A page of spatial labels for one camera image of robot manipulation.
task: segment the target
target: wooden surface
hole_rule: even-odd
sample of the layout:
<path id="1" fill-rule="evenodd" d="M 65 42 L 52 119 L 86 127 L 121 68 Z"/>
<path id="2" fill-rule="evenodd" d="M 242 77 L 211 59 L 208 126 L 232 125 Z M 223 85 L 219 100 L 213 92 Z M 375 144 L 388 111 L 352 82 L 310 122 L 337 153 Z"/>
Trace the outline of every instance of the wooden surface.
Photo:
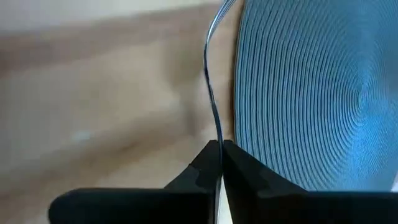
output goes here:
<path id="1" fill-rule="evenodd" d="M 78 187 L 163 187 L 216 138 L 201 56 L 217 8 L 1 37 L 0 223 L 46 223 Z M 227 139 L 240 9 L 210 45 Z"/>

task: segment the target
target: coiled blue wire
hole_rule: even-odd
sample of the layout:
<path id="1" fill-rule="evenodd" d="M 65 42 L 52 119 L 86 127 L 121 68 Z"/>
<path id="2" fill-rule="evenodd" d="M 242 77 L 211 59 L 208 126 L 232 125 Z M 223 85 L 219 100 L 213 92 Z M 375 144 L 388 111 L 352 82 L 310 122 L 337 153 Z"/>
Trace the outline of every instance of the coiled blue wire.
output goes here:
<path id="1" fill-rule="evenodd" d="M 210 26 L 207 81 L 208 43 L 233 3 Z M 246 0 L 236 143 L 307 190 L 390 190 L 398 170 L 397 26 L 398 0 Z"/>

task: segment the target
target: spool of wire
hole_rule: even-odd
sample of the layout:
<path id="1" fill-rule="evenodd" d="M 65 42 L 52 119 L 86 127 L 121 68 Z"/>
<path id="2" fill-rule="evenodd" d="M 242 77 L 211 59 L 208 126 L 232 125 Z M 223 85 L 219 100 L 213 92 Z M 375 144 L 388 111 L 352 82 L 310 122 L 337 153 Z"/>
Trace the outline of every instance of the spool of wire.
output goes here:
<path id="1" fill-rule="evenodd" d="M 215 17 L 206 49 L 232 3 Z M 397 21 L 397 0 L 246 0 L 236 143 L 307 190 L 390 190 L 398 170 Z"/>

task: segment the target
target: beige background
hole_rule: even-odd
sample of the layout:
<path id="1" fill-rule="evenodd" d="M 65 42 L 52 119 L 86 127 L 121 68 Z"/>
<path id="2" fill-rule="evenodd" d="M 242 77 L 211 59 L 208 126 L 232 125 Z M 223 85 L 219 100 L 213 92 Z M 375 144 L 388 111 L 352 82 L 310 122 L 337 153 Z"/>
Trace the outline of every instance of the beige background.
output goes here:
<path id="1" fill-rule="evenodd" d="M 2 0 L 0 34 L 210 2 L 221 0 Z"/>
<path id="2" fill-rule="evenodd" d="M 210 46 L 232 138 L 240 5 Z M 45 223 L 77 187 L 163 187 L 216 137 L 202 74 L 218 4 L 0 38 L 0 223 Z"/>

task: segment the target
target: wood grain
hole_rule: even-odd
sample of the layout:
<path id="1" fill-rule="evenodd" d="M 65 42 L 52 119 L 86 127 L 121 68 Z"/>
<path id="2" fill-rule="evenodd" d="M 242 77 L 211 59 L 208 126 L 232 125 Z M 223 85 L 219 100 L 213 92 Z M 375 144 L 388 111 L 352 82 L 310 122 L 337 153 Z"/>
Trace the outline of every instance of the wood grain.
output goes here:
<path id="1" fill-rule="evenodd" d="M 45 223 L 78 187 L 163 187 L 215 125 L 202 74 L 218 5 L 0 38 L 0 223 Z M 210 46 L 225 138 L 241 4 Z"/>

